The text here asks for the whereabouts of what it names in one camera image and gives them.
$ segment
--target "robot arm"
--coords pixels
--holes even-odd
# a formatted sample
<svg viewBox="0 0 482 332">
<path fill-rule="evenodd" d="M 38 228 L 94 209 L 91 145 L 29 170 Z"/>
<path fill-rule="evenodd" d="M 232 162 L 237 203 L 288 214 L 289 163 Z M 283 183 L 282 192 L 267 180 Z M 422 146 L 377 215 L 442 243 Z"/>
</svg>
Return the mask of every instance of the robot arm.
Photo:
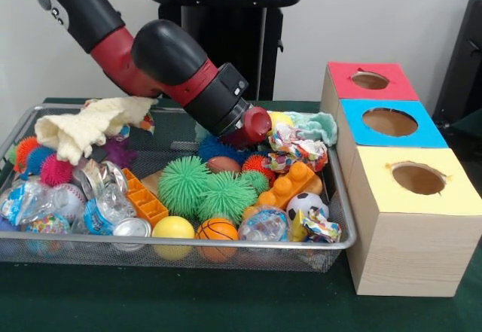
<svg viewBox="0 0 482 332">
<path fill-rule="evenodd" d="M 231 65 L 219 69 L 181 27 L 166 20 L 134 38 L 108 0 L 38 0 L 124 92 L 179 102 L 199 124 L 237 147 L 264 139 L 271 128 L 262 108 L 241 98 L 248 83 Z"/>
</svg>

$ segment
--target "wire basket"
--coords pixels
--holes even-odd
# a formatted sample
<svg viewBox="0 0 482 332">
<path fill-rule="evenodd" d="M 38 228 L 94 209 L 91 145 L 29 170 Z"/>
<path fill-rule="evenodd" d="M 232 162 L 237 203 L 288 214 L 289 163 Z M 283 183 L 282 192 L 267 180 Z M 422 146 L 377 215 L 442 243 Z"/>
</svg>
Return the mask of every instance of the wire basket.
<svg viewBox="0 0 482 332">
<path fill-rule="evenodd" d="M 0 147 L 3 169 L 0 173 L 0 192 L 14 180 L 12 165 L 5 155 L 21 139 L 34 135 L 37 119 L 48 114 L 76 114 L 80 105 L 44 104 L 27 111 Z M 182 109 L 154 108 L 151 110 L 156 123 L 154 137 L 140 129 L 132 129 L 130 147 L 138 151 L 131 171 L 142 179 L 160 169 L 170 160 L 194 155 L 194 120 Z M 328 150 L 329 165 L 322 178 L 322 198 L 329 205 L 330 220 L 340 224 L 340 242 L 248 242 L 198 239 L 166 239 L 91 235 L 34 234 L 0 232 L 0 261 L 17 263 L 61 263 L 111 266 L 221 268 L 236 270 L 291 270 L 326 272 L 339 253 L 350 247 L 356 239 L 355 224 L 348 196 L 343 183 L 336 151 Z M 139 248 L 122 248 L 123 245 Z M 159 248 L 170 254 L 188 255 L 181 260 L 165 260 L 159 256 Z M 229 258 L 223 263 L 205 260 L 203 252 L 226 251 Z"/>
</svg>

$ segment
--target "green spiky ball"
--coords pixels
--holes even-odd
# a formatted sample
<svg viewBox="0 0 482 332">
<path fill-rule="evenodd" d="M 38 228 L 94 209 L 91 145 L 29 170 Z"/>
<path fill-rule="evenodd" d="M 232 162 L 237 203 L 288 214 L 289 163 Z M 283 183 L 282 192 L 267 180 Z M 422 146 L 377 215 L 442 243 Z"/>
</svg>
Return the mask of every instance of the green spiky ball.
<svg viewBox="0 0 482 332">
<path fill-rule="evenodd" d="M 270 181 L 268 178 L 255 170 L 244 172 L 239 178 L 247 180 L 248 184 L 253 186 L 258 195 L 270 189 Z"/>
<path fill-rule="evenodd" d="M 209 170 L 199 157 L 173 160 L 164 168 L 157 192 L 170 215 L 193 218 L 206 191 Z"/>
<path fill-rule="evenodd" d="M 17 161 L 17 146 L 16 145 L 12 146 L 11 149 L 9 150 L 8 161 L 10 161 L 10 163 L 15 165 L 15 163 Z"/>
<path fill-rule="evenodd" d="M 201 222 L 210 218 L 226 218 L 239 224 L 244 210 L 256 203 L 258 195 L 244 178 L 235 178 L 232 172 L 211 174 L 206 182 L 198 217 Z"/>
</svg>

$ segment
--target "red box top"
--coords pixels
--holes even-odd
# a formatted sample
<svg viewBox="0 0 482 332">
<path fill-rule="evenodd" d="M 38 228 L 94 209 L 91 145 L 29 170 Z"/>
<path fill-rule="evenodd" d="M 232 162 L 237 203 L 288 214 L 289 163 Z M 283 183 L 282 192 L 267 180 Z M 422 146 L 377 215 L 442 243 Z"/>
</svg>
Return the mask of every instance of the red box top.
<svg viewBox="0 0 482 332">
<path fill-rule="evenodd" d="M 329 62 L 328 67 L 340 99 L 419 100 L 397 63 Z"/>
</svg>

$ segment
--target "orange lego brick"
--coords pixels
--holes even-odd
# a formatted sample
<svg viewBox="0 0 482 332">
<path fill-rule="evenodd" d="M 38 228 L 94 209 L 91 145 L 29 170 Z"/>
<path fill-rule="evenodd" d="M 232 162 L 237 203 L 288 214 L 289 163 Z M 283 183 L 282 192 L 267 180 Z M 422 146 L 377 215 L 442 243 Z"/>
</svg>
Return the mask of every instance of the orange lego brick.
<svg viewBox="0 0 482 332">
<path fill-rule="evenodd" d="M 303 192 L 315 177 L 316 174 L 306 164 L 298 161 L 291 166 L 288 174 L 276 179 L 270 190 L 260 194 L 257 204 L 285 209 L 291 198 Z"/>
<path fill-rule="evenodd" d="M 154 228 L 158 221 L 169 215 L 167 208 L 128 169 L 123 169 L 129 190 L 127 199 L 133 204 L 137 216 L 145 219 Z"/>
</svg>

